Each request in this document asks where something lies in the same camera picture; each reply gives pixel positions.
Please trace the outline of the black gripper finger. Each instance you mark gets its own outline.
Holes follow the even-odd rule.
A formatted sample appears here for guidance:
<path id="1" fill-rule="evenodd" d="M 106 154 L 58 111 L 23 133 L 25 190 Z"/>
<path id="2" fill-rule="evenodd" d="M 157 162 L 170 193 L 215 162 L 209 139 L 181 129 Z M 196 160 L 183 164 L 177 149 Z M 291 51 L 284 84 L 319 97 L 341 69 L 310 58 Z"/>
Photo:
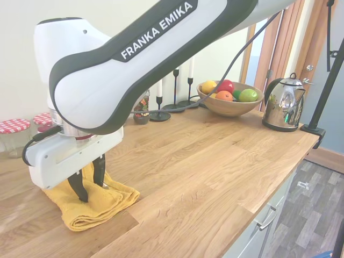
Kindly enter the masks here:
<path id="1" fill-rule="evenodd" d="M 101 155 L 92 162 L 94 166 L 94 183 L 99 185 L 100 187 L 103 186 L 104 183 L 104 175 L 105 175 L 105 155 Z"/>
<path id="2" fill-rule="evenodd" d="M 76 172 L 70 177 L 68 177 L 68 183 L 77 194 L 80 201 L 87 203 L 88 202 L 88 193 L 83 186 L 83 177 L 81 172 Z"/>

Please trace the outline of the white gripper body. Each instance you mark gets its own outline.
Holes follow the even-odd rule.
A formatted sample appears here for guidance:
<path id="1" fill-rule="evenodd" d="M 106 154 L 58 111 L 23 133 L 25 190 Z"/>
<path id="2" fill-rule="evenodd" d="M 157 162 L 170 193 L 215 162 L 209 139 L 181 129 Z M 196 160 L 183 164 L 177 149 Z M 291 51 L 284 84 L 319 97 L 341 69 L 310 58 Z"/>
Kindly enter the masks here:
<path id="1" fill-rule="evenodd" d="M 118 145 L 123 136 L 123 127 L 85 142 L 60 133 L 36 134 L 35 145 L 26 151 L 31 180 L 42 189 L 51 189 Z"/>

